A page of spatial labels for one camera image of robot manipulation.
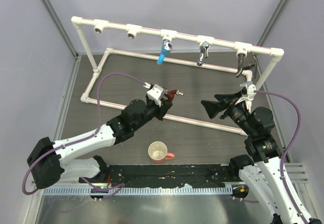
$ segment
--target pink mug handle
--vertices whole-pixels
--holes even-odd
[[[172,160],[172,159],[174,159],[174,157],[176,157],[176,156],[173,153],[168,152],[167,156],[166,156],[166,160]]]

